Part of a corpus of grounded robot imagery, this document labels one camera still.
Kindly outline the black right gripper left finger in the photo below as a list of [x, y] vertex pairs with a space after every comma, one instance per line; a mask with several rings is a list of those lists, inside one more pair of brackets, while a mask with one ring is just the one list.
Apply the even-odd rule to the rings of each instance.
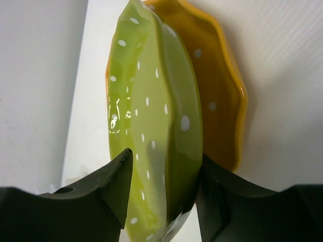
[[125, 227], [133, 153], [53, 193], [1, 188], [1, 241], [118, 241]]

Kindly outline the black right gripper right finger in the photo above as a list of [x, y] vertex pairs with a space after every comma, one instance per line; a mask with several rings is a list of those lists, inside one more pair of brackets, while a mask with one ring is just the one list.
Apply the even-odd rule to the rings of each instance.
[[275, 192], [204, 155], [196, 206], [202, 241], [322, 241], [322, 185]]

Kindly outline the yellow dotted plate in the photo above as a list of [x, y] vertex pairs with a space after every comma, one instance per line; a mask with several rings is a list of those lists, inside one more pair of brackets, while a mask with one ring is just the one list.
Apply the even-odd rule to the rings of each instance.
[[202, 114], [203, 155], [233, 171], [241, 159], [248, 96], [215, 17], [188, 1], [142, 1], [180, 35], [193, 65]]

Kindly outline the green dotted plate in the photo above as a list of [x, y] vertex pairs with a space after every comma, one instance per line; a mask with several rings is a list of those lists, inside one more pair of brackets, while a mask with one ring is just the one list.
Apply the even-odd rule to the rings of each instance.
[[106, 72], [110, 156], [133, 153], [126, 231], [131, 241], [170, 241], [195, 202], [202, 114], [188, 51], [142, 1], [129, 1]]

